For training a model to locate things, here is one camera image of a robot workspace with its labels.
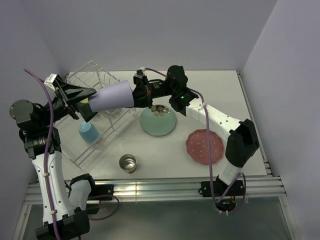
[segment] teal plate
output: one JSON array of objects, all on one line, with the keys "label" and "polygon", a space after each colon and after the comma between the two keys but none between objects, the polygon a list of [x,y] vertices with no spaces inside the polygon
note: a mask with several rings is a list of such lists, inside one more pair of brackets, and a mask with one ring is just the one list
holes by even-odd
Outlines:
[{"label": "teal plate", "polygon": [[164,105],[154,105],[146,108],[140,116],[140,125],[148,134],[160,137],[170,133],[176,125],[177,117],[174,111]]}]

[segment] blue cup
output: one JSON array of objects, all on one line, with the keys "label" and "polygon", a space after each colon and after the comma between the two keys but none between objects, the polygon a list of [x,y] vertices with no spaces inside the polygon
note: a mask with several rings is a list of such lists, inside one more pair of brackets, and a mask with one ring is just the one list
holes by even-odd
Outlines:
[{"label": "blue cup", "polygon": [[90,122],[83,122],[79,126],[79,134],[87,144],[92,144],[100,137],[96,127]]}]

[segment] gray wall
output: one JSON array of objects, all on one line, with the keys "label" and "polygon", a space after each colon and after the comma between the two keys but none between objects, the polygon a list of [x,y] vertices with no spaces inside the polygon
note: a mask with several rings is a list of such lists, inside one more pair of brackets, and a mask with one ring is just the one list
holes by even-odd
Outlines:
[{"label": "gray wall", "polygon": [[276,0],[21,0],[65,70],[241,70]]},{"label": "gray wall", "polygon": [[9,117],[9,107],[19,99],[45,103],[39,84],[23,71],[30,68],[42,78],[60,70],[28,13],[18,0],[0,7],[0,239],[12,239],[29,182],[35,181],[31,159]]},{"label": "gray wall", "polygon": [[278,0],[242,75],[305,240],[320,235],[319,9],[319,0]]}]

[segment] dish rack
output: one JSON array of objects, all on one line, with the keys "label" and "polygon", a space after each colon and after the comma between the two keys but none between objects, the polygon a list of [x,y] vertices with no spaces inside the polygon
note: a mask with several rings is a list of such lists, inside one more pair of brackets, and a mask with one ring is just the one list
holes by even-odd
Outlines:
[{"label": "dish rack", "polygon": [[[120,82],[118,78],[93,61],[75,72],[70,72],[65,81],[96,90]],[[109,138],[126,121],[126,118],[134,116],[135,112],[135,108],[119,108],[97,113],[90,123],[96,127],[100,137],[92,144],[86,143],[79,134],[79,125],[84,122],[81,115],[78,114],[79,120],[74,120],[69,115],[66,116],[55,125],[59,130],[62,153],[78,168],[85,168],[99,157],[99,151],[96,151],[98,146]]]}]

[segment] metal cup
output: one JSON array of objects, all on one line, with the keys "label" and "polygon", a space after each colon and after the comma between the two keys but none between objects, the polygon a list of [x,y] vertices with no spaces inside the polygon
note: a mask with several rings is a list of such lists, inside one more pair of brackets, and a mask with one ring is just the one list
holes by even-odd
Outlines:
[{"label": "metal cup", "polygon": [[127,174],[131,174],[136,170],[136,158],[130,154],[123,155],[119,160],[120,168]]}]

